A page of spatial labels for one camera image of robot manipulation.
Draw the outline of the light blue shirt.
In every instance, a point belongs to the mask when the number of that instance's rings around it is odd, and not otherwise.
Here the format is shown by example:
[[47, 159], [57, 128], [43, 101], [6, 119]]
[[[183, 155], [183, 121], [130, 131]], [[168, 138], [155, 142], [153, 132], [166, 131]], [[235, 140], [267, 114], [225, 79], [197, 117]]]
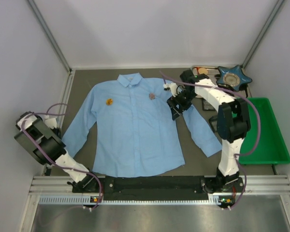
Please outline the light blue shirt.
[[[74, 157], [97, 126], [94, 172], [113, 177], [155, 176], [185, 164], [176, 122], [160, 78], [139, 73], [96, 84], [63, 135]], [[156, 98], [149, 99], [154, 93]], [[106, 105], [107, 99], [114, 103]]]

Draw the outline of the round gold brooch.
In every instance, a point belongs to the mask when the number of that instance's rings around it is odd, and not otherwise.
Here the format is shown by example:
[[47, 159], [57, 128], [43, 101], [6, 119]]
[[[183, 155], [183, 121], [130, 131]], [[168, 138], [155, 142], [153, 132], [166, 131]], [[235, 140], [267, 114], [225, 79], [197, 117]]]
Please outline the round gold brooch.
[[106, 105], [110, 106], [114, 103], [113, 99], [107, 99], [106, 100]]

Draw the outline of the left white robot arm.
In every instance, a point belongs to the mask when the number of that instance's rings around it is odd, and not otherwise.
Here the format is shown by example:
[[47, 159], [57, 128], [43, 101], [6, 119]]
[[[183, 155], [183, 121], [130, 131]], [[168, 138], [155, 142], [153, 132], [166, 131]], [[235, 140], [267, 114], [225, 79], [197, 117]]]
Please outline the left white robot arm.
[[57, 122], [46, 124], [42, 114], [25, 112], [16, 121], [19, 133], [14, 139], [41, 165], [53, 165], [62, 169], [72, 179], [68, 182], [73, 193], [102, 193], [97, 176], [72, 158], [60, 139]]

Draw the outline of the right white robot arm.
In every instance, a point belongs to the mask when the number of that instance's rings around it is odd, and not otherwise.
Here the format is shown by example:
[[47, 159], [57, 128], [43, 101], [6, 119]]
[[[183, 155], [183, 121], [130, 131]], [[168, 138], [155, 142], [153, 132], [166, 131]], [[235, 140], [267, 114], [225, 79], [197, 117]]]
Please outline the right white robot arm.
[[216, 177], [213, 180], [204, 179], [203, 189], [208, 193], [232, 189], [239, 181], [238, 154], [251, 128], [247, 102], [219, 89], [206, 74], [195, 76], [192, 70], [186, 70], [182, 72], [180, 79], [163, 84], [164, 90], [172, 94], [167, 103], [173, 120], [188, 110], [192, 99], [197, 95], [217, 111], [216, 129], [222, 139], [221, 160]]

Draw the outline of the black box gold brooch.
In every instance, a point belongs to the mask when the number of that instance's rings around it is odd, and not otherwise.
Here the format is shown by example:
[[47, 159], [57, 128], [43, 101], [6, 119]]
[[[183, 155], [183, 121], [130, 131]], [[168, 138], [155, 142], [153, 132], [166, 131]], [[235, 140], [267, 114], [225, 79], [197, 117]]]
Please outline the black box gold brooch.
[[203, 111], [215, 111], [215, 108], [205, 99], [202, 99]]

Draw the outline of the orange cup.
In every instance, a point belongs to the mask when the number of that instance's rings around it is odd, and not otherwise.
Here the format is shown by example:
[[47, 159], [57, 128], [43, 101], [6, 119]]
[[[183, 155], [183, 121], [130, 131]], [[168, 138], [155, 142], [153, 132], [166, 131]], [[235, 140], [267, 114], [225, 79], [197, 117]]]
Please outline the orange cup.
[[198, 73], [208, 75], [208, 70], [206, 68], [199, 68]]

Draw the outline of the blue star-shaped dish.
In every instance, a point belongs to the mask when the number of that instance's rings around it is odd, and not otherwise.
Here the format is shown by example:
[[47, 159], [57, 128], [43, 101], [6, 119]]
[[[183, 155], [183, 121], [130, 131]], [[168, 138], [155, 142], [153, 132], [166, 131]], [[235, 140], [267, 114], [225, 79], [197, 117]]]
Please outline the blue star-shaped dish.
[[232, 91], [241, 91], [242, 86], [250, 84], [253, 80], [246, 76], [241, 65], [232, 68], [218, 66], [220, 78], [216, 81], [218, 86], [229, 87]]

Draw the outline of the green plastic bin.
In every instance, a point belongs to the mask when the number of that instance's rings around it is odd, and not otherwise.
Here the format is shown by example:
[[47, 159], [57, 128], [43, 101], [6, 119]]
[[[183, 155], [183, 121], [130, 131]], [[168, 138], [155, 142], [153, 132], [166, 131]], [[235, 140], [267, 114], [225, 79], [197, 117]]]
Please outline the green plastic bin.
[[270, 101], [267, 98], [249, 98], [260, 115], [261, 135], [256, 150], [240, 157], [242, 165], [288, 164], [290, 155], [281, 134]]

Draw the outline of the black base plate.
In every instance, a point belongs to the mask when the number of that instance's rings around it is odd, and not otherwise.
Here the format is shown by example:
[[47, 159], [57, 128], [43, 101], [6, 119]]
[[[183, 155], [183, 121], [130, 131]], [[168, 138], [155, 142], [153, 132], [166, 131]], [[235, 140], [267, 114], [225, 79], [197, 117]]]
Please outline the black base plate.
[[207, 200], [208, 193], [241, 192], [243, 179], [220, 186], [217, 178], [205, 176], [153, 176], [138, 178], [102, 177], [102, 196], [106, 201]]

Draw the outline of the aluminium front rail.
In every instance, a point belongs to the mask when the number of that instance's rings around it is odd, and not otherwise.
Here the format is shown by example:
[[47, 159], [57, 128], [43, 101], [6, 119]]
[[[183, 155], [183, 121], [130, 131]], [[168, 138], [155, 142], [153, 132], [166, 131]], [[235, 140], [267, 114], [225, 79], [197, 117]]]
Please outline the aluminium front rail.
[[101, 177], [98, 187], [82, 193], [66, 176], [37, 176], [29, 194], [40, 204], [73, 205], [220, 205], [232, 204], [245, 195], [290, 195], [290, 182], [285, 175], [250, 175], [240, 177], [231, 187], [213, 193], [205, 191], [214, 177], [156, 176], [141, 178]]

